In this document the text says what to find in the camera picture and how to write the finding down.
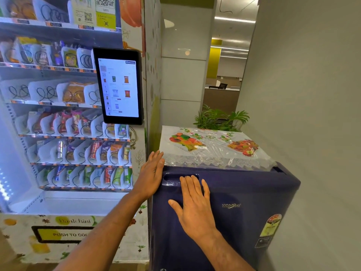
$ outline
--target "whirlpool logo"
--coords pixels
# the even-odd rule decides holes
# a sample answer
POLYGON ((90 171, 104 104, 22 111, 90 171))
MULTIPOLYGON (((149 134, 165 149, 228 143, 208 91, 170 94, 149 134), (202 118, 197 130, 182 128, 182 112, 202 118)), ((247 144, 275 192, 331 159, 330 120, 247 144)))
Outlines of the whirlpool logo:
POLYGON ((235 208, 235 207, 241 207, 241 205, 237 205, 236 203, 233 203, 233 204, 225 203, 225 204, 222 204, 222 207, 231 209, 231 208, 235 208))

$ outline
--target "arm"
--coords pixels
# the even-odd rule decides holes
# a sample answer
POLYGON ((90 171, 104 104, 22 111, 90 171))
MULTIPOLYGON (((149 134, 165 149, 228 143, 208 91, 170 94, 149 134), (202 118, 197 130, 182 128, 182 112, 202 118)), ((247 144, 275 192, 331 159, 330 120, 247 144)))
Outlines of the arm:
POLYGON ((178 215, 189 237, 202 249, 216 271, 254 271, 254 269, 226 242, 216 229, 210 208, 210 192, 205 180, 201 185, 195 176, 181 177, 183 209, 174 200, 169 205, 178 215))
POLYGON ((61 262, 55 271, 108 270, 129 223, 141 204, 158 189, 164 167, 163 152, 152 152, 140 169, 132 191, 61 262))

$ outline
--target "white wall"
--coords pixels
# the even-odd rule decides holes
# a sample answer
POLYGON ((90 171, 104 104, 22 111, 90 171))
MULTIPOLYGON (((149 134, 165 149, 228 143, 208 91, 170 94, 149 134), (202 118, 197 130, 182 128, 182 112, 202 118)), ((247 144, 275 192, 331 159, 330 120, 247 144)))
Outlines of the white wall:
POLYGON ((214 10, 162 4, 162 12, 175 26, 162 37, 161 123, 193 127, 205 85, 214 10))
POLYGON ((217 76, 242 78, 246 59, 220 57, 217 76))
POLYGON ((250 113, 244 132, 301 181, 268 249, 278 271, 360 270, 360 7, 259 6, 237 110, 250 113))

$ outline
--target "refrigerator handle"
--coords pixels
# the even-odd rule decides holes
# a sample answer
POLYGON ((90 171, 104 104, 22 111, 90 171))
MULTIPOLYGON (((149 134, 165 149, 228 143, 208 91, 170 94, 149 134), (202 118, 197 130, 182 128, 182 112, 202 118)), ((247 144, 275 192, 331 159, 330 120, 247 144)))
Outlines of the refrigerator handle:
MULTIPOLYGON (((168 186, 181 186, 180 177, 192 176, 193 174, 182 174, 182 173, 164 173, 162 179, 162 185, 168 186)), ((196 178, 199 180, 199 175, 194 174, 196 178)))

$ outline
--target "floral cover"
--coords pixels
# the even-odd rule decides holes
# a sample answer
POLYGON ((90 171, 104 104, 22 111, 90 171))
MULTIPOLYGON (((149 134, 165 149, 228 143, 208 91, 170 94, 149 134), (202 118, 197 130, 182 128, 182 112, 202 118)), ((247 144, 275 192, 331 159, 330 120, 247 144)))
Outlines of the floral cover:
POLYGON ((276 162, 242 132, 163 126, 165 164, 270 171, 276 162))

